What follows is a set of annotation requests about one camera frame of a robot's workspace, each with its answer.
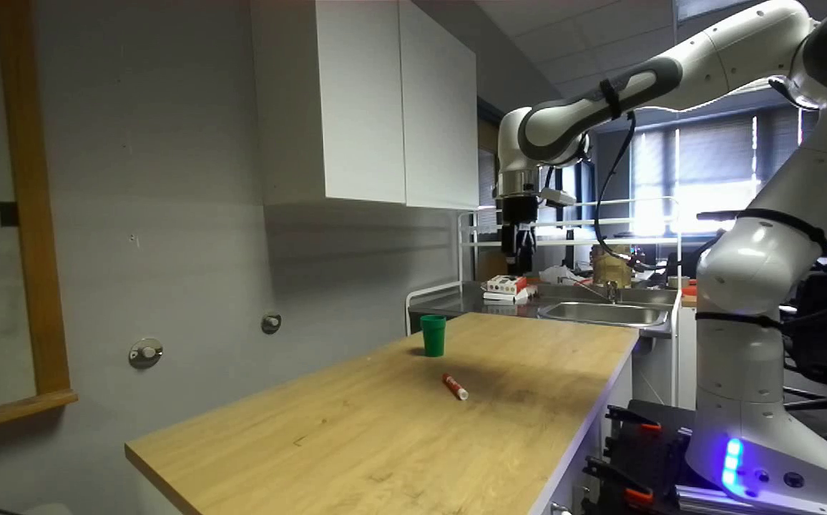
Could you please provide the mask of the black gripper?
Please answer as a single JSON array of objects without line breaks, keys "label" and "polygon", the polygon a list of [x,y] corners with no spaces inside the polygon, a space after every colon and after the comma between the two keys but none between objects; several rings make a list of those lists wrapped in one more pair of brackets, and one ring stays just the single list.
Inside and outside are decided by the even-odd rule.
[{"label": "black gripper", "polygon": [[524,274],[533,270],[536,214],[539,214],[536,197],[504,197],[501,199],[501,251],[506,257],[509,274]]}]

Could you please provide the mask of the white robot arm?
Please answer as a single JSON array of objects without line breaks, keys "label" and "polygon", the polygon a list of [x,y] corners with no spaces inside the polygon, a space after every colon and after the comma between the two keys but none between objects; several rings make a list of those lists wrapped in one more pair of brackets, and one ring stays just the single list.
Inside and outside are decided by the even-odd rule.
[{"label": "white robot arm", "polygon": [[577,157],[583,134],[632,109],[686,111],[769,79],[819,115],[808,139],[699,261],[699,387],[686,467],[776,515],[827,515],[827,440],[785,408],[779,307],[827,248],[827,16],[759,0],[573,99],[501,118],[497,194]]}]

